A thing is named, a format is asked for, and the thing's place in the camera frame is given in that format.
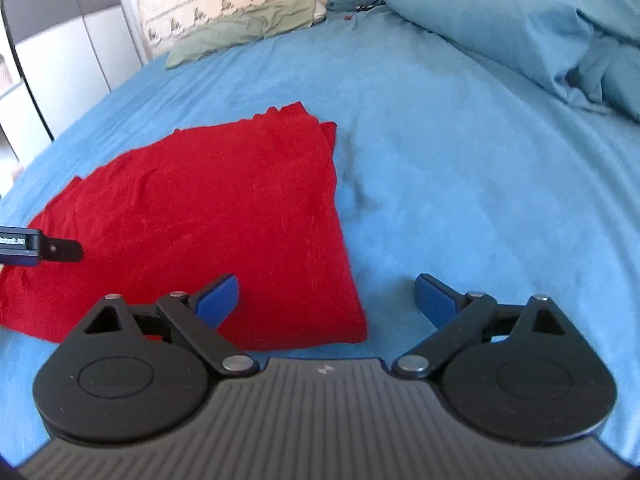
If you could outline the red knit sweater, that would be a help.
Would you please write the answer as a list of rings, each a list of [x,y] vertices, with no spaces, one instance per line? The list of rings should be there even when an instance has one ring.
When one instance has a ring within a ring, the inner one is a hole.
[[[367,321],[334,204],[336,127],[300,103],[178,130],[70,181],[32,227],[77,240],[78,263],[1,273],[1,323],[60,342],[104,295],[152,304],[224,274],[221,335],[244,350],[354,344]]]

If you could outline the white wardrobe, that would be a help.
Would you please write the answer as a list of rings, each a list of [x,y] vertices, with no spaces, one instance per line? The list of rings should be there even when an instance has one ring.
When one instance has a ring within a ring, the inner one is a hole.
[[[143,66],[126,0],[1,0],[1,131],[28,165]]]

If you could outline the green pillow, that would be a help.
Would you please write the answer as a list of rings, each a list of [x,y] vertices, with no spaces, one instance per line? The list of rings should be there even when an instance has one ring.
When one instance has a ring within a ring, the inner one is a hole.
[[[206,58],[212,53],[309,28],[326,18],[321,0],[272,0],[215,18],[179,39],[170,49],[166,68]]]

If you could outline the teal blue duvet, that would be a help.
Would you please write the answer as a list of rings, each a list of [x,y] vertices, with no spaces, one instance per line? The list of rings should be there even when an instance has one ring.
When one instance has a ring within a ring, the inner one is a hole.
[[[639,118],[639,0],[385,0],[586,110]]]

